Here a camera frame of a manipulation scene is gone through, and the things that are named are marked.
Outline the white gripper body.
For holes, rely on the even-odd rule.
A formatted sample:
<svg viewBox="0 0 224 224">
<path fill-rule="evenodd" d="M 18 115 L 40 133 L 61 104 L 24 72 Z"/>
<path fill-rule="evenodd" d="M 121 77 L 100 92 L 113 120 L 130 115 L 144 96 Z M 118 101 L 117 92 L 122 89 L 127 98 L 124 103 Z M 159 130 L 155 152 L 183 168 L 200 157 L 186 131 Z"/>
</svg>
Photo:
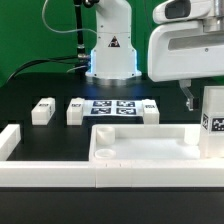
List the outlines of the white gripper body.
<svg viewBox="0 0 224 224">
<path fill-rule="evenodd" d="M 154 82 L 224 75 L 224 32 L 205 33 L 201 21 L 160 25 L 151 34 L 148 76 Z"/>
</svg>

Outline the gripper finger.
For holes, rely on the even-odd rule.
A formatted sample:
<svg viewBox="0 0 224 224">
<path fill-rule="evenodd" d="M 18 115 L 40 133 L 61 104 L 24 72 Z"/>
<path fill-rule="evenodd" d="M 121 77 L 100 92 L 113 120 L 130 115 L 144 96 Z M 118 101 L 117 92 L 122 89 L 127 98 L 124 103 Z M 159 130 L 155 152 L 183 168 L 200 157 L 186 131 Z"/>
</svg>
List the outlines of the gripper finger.
<svg viewBox="0 0 224 224">
<path fill-rule="evenodd" d="M 186 106 L 188 110 L 192 111 L 194 109 L 193 106 L 194 96 L 189 90 L 189 88 L 191 87 L 191 81 L 189 79 L 180 80 L 179 86 L 186 97 Z"/>
</svg>

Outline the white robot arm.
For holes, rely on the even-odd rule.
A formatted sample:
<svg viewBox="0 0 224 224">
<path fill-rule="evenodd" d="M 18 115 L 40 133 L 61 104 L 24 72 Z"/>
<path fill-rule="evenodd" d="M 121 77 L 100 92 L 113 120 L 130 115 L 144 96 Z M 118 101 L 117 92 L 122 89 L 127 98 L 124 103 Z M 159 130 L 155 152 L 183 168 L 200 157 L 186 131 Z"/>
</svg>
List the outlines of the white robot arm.
<svg viewBox="0 0 224 224">
<path fill-rule="evenodd" d="M 141 76 L 131 43 L 132 9 L 126 0 L 86 0 L 96 7 L 97 43 L 86 76 L 106 85 Z M 224 75 L 224 0 L 166 0 L 152 13 L 147 73 L 154 82 L 177 80 L 189 110 L 198 99 L 194 78 Z"/>
</svg>

